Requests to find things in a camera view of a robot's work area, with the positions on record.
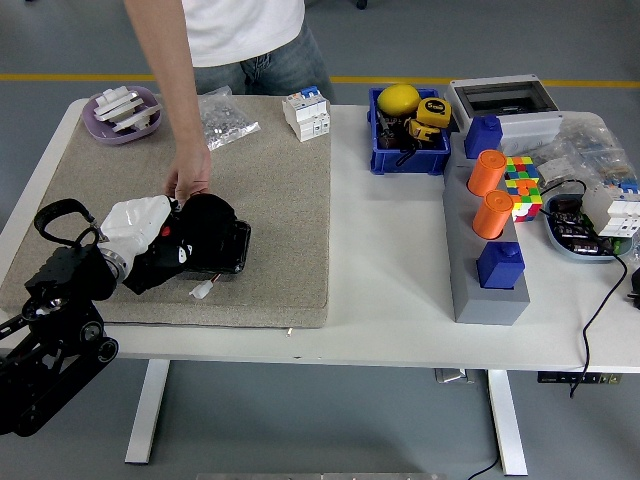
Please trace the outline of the person's hand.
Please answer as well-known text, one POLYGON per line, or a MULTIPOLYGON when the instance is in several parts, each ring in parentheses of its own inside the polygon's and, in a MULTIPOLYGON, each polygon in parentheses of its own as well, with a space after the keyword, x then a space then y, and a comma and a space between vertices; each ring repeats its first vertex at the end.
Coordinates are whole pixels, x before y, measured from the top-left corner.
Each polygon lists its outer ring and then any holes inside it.
POLYGON ((164 184, 164 194, 184 204, 210 192, 211 156, 205 145, 178 143, 164 184))

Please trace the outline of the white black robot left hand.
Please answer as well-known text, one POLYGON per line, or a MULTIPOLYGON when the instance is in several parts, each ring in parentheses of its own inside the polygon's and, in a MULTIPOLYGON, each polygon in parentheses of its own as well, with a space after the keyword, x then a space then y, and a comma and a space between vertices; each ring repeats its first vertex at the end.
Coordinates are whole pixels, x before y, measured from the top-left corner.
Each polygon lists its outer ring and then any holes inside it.
POLYGON ((104 239, 99 241, 99 249, 124 279, 135 258, 158 237, 169 215, 180 211, 178 202, 166 195, 118 202, 100 226, 104 239))

